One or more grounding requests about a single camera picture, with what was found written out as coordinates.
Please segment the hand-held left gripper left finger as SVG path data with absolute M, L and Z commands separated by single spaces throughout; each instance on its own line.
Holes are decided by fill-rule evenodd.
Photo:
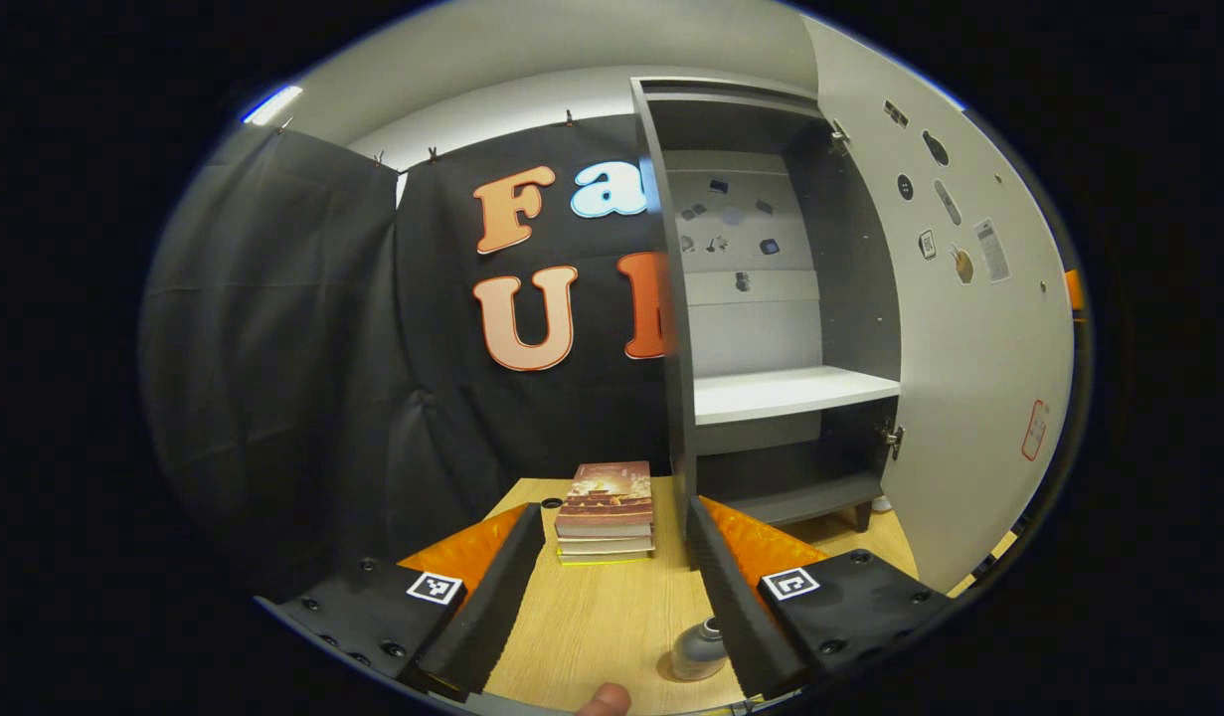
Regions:
M 267 614 L 353 669 L 425 696 L 483 692 L 545 545 L 542 507 L 525 502 L 401 561 L 357 558 Z

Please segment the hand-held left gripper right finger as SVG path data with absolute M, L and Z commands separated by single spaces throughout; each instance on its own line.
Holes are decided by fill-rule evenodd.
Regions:
M 687 503 L 687 530 L 748 696 L 854 678 L 912 646 L 953 605 L 871 550 L 829 556 L 703 494 Z

